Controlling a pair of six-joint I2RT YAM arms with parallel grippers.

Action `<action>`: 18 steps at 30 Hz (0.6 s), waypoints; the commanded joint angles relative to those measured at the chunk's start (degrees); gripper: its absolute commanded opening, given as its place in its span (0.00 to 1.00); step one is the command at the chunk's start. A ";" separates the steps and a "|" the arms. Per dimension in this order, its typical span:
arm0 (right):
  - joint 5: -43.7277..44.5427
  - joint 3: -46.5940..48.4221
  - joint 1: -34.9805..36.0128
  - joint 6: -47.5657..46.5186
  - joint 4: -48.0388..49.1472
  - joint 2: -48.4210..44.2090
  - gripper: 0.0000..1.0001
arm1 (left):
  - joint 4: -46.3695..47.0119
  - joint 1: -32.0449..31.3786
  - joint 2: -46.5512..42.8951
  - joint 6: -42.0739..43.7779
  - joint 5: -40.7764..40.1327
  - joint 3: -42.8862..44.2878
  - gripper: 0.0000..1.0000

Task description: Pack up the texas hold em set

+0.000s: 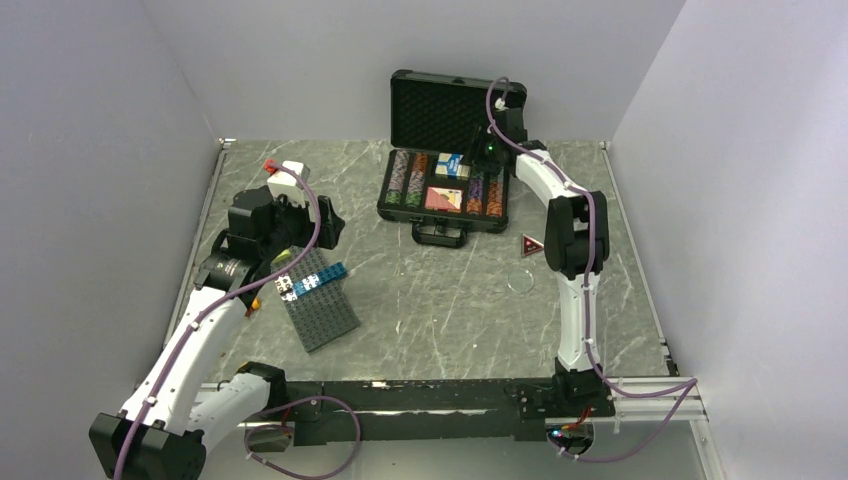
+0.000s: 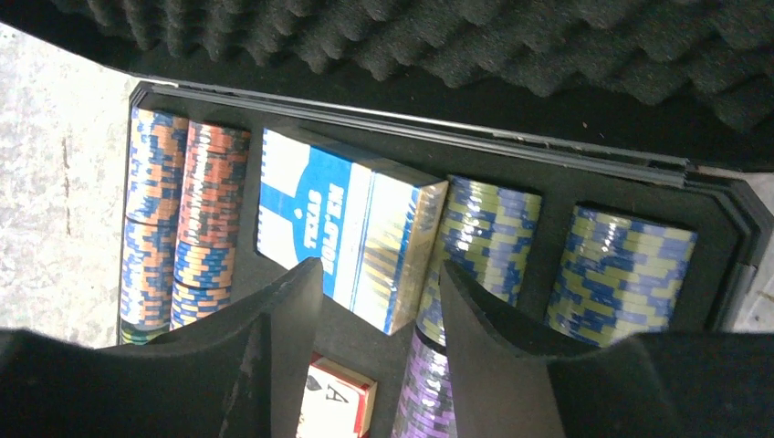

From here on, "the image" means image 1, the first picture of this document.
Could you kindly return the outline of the blue playing card deck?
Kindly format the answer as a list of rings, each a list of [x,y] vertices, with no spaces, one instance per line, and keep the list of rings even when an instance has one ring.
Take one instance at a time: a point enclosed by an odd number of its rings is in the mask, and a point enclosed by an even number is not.
[[[463,154],[440,153],[437,155],[434,175],[438,178],[451,180],[468,180],[471,174],[470,165],[464,161]]]

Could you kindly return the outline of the red playing card deck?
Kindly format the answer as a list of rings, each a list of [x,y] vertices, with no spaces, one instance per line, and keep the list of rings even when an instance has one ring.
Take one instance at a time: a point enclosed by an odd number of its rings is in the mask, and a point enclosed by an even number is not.
[[[461,189],[433,187],[426,190],[425,208],[428,210],[449,213],[460,213],[462,211],[463,194]]]

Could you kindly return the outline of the red triangular dealer button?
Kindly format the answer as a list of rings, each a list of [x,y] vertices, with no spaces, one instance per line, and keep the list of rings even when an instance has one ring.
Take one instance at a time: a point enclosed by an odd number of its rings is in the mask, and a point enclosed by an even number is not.
[[[545,246],[542,241],[523,234],[521,237],[521,257],[526,258],[534,254],[542,253]]]

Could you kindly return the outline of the clear round plastic disc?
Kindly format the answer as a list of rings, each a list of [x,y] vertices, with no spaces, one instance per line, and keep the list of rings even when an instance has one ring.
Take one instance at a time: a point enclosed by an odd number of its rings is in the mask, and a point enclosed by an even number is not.
[[[515,269],[507,274],[507,285],[513,292],[525,295],[534,288],[535,279],[529,270]]]

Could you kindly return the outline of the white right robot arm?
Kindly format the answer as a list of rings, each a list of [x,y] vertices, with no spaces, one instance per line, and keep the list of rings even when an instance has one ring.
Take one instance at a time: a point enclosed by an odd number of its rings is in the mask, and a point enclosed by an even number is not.
[[[551,399],[560,413],[576,415],[607,396],[595,341],[597,289],[609,257],[606,197],[572,180],[542,143],[527,140],[520,110],[500,100],[486,107],[486,124],[468,155],[474,166],[508,172],[546,207],[544,255],[557,281],[561,320]]]

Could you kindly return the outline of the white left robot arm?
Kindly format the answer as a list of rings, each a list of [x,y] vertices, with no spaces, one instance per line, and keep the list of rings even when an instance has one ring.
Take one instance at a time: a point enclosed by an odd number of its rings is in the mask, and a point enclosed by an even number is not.
[[[262,286],[276,279],[273,260],[291,247],[334,248],[345,223],[327,196],[299,206],[267,187],[237,193],[227,219],[154,367],[117,413],[100,413],[90,426],[109,479],[196,479],[208,453],[239,423],[255,413],[275,419],[289,403],[284,370],[259,362],[241,367],[208,400],[195,399]]]

